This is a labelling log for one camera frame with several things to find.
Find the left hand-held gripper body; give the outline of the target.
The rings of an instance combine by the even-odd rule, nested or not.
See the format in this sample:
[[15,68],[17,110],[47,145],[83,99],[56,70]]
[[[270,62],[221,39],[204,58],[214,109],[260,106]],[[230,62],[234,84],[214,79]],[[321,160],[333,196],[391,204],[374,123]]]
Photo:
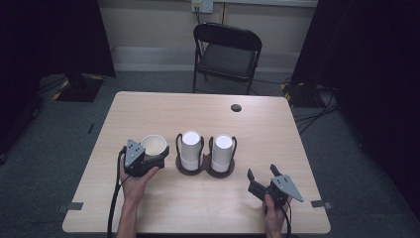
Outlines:
[[164,160],[145,161],[145,155],[146,150],[141,143],[129,139],[124,160],[125,173],[131,177],[141,178],[153,167],[164,168]]

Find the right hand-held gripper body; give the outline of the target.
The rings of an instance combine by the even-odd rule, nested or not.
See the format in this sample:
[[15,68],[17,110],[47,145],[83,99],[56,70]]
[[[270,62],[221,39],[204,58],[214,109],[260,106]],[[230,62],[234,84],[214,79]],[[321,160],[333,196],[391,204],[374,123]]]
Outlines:
[[267,187],[267,192],[273,198],[274,205],[277,207],[283,206],[290,196],[299,202],[304,201],[302,194],[289,175],[280,175],[272,178]]

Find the single white paper cup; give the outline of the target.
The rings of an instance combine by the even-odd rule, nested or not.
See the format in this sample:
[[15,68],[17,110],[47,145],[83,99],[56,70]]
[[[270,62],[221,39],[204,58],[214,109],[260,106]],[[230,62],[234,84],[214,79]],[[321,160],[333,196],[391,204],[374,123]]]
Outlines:
[[167,142],[160,135],[149,135],[142,140],[141,145],[145,148],[147,156],[157,156],[165,150]]

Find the dark double cup holder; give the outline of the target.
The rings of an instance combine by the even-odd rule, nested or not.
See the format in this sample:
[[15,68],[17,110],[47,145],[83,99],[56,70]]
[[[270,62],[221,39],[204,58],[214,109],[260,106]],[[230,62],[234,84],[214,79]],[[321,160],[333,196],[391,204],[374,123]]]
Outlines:
[[184,133],[179,133],[177,135],[176,139],[175,139],[175,146],[176,146],[175,164],[176,164],[177,169],[182,174],[187,175],[187,176],[195,176],[195,175],[200,174],[203,171],[206,171],[210,176],[220,179],[220,178],[228,177],[233,172],[233,170],[235,168],[234,156],[235,156],[236,149],[237,149],[237,139],[234,136],[231,136],[233,138],[234,146],[233,146],[232,161],[231,161],[231,164],[229,166],[229,169],[224,173],[217,173],[216,171],[214,171],[211,168],[212,148],[213,148],[213,139],[214,139],[213,137],[211,137],[209,139],[209,153],[207,155],[205,155],[203,153],[203,149],[204,149],[204,146],[205,146],[205,141],[204,141],[204,138],[202,136],[200,136],[201,137],[201,149],[200,149],[201,157],[200,157],[200,162],[199,162],[199,168],[196,171],[188,171],[181,165],[181,157],[180,157],[181,140],[182,140],[182,135]]

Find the person's left hand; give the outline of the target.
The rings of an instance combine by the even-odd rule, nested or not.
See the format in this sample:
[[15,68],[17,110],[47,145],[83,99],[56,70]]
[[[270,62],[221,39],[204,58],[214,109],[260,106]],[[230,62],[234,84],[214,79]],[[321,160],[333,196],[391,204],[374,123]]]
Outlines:
[[139,205],[145,194],[148,182],[158,171],[158,167],[153,167],[141,178],[133,178],[127,175],[123,168],[120,168],[120,180],[124,193],[125,206]]

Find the person's right hand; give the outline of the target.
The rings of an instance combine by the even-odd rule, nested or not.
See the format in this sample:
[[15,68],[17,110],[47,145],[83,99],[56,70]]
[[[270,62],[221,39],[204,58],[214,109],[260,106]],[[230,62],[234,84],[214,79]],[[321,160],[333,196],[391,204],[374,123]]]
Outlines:
[[266,238],[282,238],[282,227],[286,219],[288,206],[276,207],[270,194],[264,196],[262,203],[264,214],[264,231]]

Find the grey tape piece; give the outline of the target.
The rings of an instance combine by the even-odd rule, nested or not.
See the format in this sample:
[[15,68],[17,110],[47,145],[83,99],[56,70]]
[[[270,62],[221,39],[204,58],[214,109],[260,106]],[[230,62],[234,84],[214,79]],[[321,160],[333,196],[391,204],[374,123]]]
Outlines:
[[70,202],[70,203],[67,203],[67,204],[61,204],[58,207],[57,211],[61,212],[61,213],[65,213],[69,210],[81,210],[82,206],[83,206],[82,202]]
[[331,209],[333,204],[331,201],[323,201],[323,200],[312,200],[311,205],[313,208],[324,207],[326,210]]

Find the black stand base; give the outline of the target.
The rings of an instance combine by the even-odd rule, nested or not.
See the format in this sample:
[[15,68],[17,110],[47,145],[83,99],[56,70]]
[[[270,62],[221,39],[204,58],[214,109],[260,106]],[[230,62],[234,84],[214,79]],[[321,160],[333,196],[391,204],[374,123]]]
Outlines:
[[66,81],[53,96],[56,101],[93,102],[104,77],[82,73],[67,73]]
[[320,91],[303,83],[284,83],[280,86],[284,98],[292,108],[326,108]]

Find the black folding chair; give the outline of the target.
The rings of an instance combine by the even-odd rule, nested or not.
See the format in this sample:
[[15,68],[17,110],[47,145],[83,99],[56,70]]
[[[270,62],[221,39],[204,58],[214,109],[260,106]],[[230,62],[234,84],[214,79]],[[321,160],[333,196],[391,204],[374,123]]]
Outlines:
[[193,30],[195,42],[193,87],[196,90],[197,74],[243,82],[250,93],[259,64],[263,43],[254,32],[206,22]]

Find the dark curtain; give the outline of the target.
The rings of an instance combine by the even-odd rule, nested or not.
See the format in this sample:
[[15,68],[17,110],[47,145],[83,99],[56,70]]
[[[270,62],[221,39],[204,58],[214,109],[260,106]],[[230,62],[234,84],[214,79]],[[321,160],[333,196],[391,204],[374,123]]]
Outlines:
[[335,88],[420,218],[420,0],[318,0],[292,81]]

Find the white wall socket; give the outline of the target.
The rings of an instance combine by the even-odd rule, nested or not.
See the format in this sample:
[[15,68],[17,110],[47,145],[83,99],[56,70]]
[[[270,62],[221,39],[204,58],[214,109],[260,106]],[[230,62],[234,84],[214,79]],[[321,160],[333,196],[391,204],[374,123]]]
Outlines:
[[212,14],[214,2],[208,0],[191,0],[191,11],[193,13]]

